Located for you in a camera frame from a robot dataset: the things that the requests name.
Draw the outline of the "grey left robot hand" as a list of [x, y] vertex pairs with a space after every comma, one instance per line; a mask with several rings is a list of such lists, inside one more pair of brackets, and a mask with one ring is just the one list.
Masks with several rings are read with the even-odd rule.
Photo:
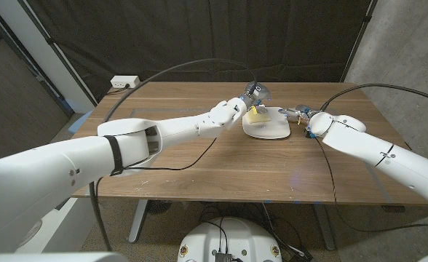
[[271, 93], [264, 85], [250, 82], [246, 85], [245, 91], [239, 98], [243, 100], [247, 110], [253, 109], [257, 114], [265, 114], [268, 111], [263, 102], [271, 98]]

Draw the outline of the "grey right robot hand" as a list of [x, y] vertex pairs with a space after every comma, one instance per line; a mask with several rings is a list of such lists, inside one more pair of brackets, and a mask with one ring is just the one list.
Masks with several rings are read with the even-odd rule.
[[281, 108], [278, 112], [283, 114], [289, 122], [308, 125], [310, 119], [320, 111], [305, 105], [298, 105], [294, 108]]

